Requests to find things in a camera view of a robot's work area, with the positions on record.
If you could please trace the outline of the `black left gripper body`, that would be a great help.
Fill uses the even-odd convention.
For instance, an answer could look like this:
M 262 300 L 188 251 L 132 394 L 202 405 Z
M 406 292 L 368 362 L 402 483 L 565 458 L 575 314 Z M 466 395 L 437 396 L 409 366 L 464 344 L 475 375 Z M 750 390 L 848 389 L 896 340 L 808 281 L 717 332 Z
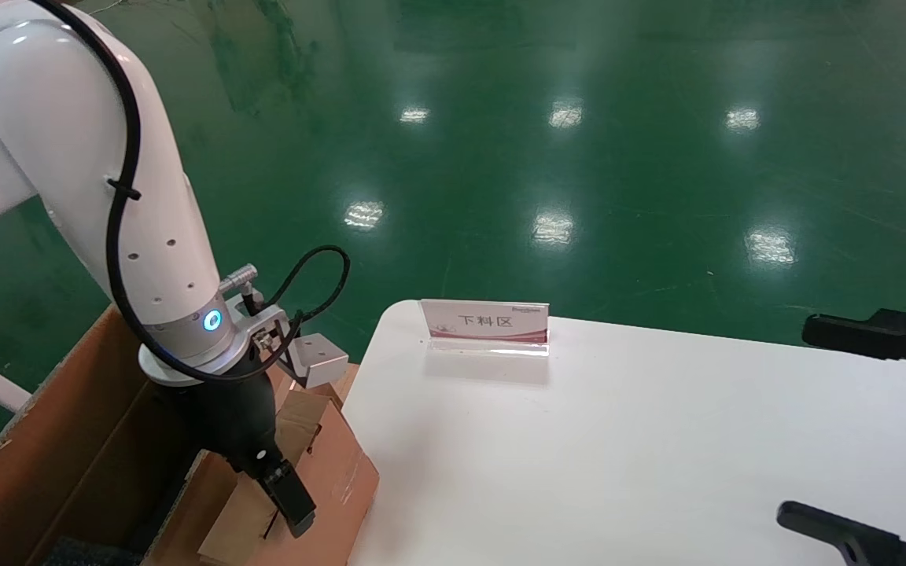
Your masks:
M 179 388 L 179 416 L 199 447 L 238 472 L 276 481 L 290 472 L 276 435 L 274 386 L 267 373 Z

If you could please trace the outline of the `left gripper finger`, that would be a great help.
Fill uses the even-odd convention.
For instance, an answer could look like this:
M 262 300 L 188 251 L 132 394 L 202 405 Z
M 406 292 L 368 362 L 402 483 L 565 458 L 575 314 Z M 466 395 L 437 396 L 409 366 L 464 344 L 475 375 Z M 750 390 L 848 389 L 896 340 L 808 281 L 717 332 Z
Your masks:
M 316 504 L 292 465 L 267 470 L 261 486 L 276 505 L 293 538 L 303 536 L 315 522 Z

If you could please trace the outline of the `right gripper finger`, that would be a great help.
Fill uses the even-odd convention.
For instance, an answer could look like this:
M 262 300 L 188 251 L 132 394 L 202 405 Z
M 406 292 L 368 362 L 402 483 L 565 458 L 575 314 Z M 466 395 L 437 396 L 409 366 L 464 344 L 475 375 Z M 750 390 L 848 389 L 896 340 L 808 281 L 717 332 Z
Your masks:
M 880 309 L 866 320 L 810 315 L 801 331 L 803 343 L 860 357 L 906 361 L 906 312 Z
M 846 565 L 906 565 L 906 541 L 870 524 L 794 501 L 779 506 L 776 522 L 835 548 Z

